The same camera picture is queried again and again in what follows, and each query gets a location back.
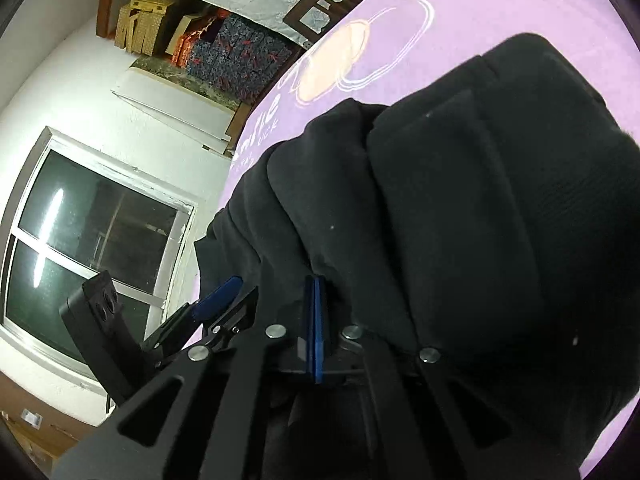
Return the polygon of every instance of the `black cloth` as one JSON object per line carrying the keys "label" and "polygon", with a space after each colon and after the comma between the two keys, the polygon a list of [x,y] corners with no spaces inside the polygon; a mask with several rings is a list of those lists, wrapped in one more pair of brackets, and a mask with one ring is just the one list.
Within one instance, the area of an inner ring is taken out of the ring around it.
{"label": "black cloth", "polygon": [[580,463],[639,387],[639,238],[638,147],[523,34],[272,146],[196,254],[201,295],[242,276],[258,312],[325,276],[331,309],[441,349]]}

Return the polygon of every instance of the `white wall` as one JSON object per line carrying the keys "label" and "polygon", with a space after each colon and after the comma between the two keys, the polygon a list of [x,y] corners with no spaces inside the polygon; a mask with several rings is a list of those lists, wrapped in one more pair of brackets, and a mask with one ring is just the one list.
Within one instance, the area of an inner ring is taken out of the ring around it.
{"label": "white wall", "polygon": [[[191,298],[197,272],[193,241],[217,210],[229,161],[147,116],[111,93],[135,60],[95,36],[92,18],[37,67],[0,115],[0,210],[29,150],[45,126],[198,197],[194,225],[172,294]],[[0,340],[0,370],[51,406],[89,424],[104,413],[103,396],[63,380]]]}
{"label": "white wall", "polygon": [[0,111],[62,40],[96,13],[98,0],[24,0],[0,38]]}

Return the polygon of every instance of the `patterned fabric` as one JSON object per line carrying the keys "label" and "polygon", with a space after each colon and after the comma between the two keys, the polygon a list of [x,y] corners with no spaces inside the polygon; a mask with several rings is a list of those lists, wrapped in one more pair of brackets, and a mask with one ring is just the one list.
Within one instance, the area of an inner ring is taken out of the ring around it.
{"label": "patterned fabric", "polygon": [[180,56],[178,56],[178,66],[180,68],[185,68],[187,63],[191,59],[191,51],[193,50],[193,46],[198,41],[200,37],[200,31],[192,32],[189,34],[182,44],[182,49],[180,50]]}
{"label": "patterned fabric", "polygon": [[194,42],[187,70],[252,104],[292,53],[279,34],[231,14],[213,42]]}

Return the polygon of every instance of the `purple mat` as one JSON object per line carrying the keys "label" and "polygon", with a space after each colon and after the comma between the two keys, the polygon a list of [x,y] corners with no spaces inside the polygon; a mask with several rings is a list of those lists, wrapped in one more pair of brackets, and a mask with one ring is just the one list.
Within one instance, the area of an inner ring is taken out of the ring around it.
{"label": "purple mat", "polygon": [[[262,152],[345,98],[392,104],[514,34],[545,36],[640,139],[640,52],[608,0],[365,0],[306,53],[249,118],[220,207]],[[636,397],[602,433],[585,476],[620,434]]]}

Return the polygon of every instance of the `window frame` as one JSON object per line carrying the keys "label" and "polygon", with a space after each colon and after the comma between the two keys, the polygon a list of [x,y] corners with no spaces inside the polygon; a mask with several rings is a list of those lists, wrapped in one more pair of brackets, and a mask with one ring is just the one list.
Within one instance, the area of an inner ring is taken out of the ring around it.
{"label": "window frame", "polygon": [[184,253],[186,239],[193,223],[196,199],[142,173],[138,168],[132,168],[49,127],[40,134],[18,174],[0,221],[0,338],[53,373],[94,392],[104,393],[104,389],[95,380],[86,364],[48,346],[6,316],[8,285],[18,240],[37,253],[44,254],[48,260],[85,279],[98,274],[97,271],[59,253],[18,227],[31,189],[47,155],[52,151],[177,211],[162,255],[154,292],[149,294],[114,280],[119,294],[149,305],[145,337],[160,326],[166,317],[174,279],[180,266],[180,257]]}

